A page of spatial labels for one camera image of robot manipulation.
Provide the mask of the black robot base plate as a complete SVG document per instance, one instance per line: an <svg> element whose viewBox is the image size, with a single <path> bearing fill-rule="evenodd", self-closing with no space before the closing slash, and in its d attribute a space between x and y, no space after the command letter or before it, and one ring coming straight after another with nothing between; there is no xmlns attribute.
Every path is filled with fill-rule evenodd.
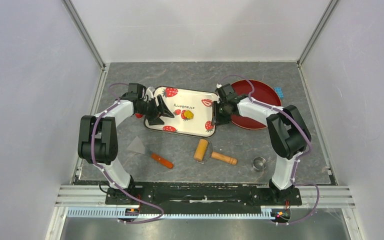
<svg viewBox="0 0 384 240"><path fill-rule="evenodd" d="M125 205L142 214L257 214L262 206L301 206L298 188L277 193L266 184L138 181L126 190L106 190L105 204Z"/></svg>

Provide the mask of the wooden dough roller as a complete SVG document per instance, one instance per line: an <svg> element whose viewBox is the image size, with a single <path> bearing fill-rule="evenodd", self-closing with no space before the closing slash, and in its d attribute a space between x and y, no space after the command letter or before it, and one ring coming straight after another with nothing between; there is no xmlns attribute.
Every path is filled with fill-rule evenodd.
<svg viewBox="0 0 384 240"><path fill-rule="evenodd" d="M214 151L212 143L203 138L198 141L193 159L201 164L206 163L208 159L218 160L233 166L238 163L236 158Z"/></svg>

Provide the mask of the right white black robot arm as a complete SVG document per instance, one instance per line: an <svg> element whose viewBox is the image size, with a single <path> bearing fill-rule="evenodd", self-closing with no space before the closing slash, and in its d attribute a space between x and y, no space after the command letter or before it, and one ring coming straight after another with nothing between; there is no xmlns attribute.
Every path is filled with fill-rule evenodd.
<svg viewBox="0 0 384 240"><path fill-rule="evenodd" d="M282 204L293 193L295 172L300 157L311 146L311 135L294 105L275 106L256 100L249 94L239 95L230 84L216 87L218 99L213 102L212 124L229 124L232 116L252 119L268 129L276 165L269 181L269 199Z"/></svg>

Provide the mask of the white strawberry print tray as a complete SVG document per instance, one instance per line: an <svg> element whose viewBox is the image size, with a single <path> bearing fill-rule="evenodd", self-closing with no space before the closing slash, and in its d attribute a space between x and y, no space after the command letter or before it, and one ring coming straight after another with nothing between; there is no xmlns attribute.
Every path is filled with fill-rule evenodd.
<svg viewBox="0 0 384 240"><path fill-rule="evenodd" d="M159 86L153 96L161 96L174 117L161 117L163 123L157 125L150 125L145 119L146 128L202 138L215 133L213 104L219 100L216 93Z"/></svg>

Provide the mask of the yellow dough piece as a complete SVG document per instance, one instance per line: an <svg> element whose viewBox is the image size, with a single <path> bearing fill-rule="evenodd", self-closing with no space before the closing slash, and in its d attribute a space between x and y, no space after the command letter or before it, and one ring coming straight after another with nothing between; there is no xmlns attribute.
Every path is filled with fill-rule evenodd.
<svg viewBox="0 0 384 240"><path fill-rule="evenodd" d="M182 116L185 120L191 120L194 118L194 114L193 112L191 112L190 110L185 110L183 113L182 113Z"/></svg>

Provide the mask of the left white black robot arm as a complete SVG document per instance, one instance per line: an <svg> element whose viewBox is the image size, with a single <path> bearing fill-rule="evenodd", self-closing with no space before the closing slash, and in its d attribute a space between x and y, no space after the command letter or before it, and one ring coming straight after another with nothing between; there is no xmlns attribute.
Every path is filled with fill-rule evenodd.
<svg viewBox="0 0 384 240"><path fill-rule="evenodd" d="M127 86L127 92L117 96L111 106L80 119L77 153L105 176L111 188L118 189L117 196L123 203L131 204L137 198L137 191L133 188L133 177L118 160L117 127L135 114L143 115L153 125L162 125L163 117L175 115L162 96L154 96L144 85Z"/></svg>

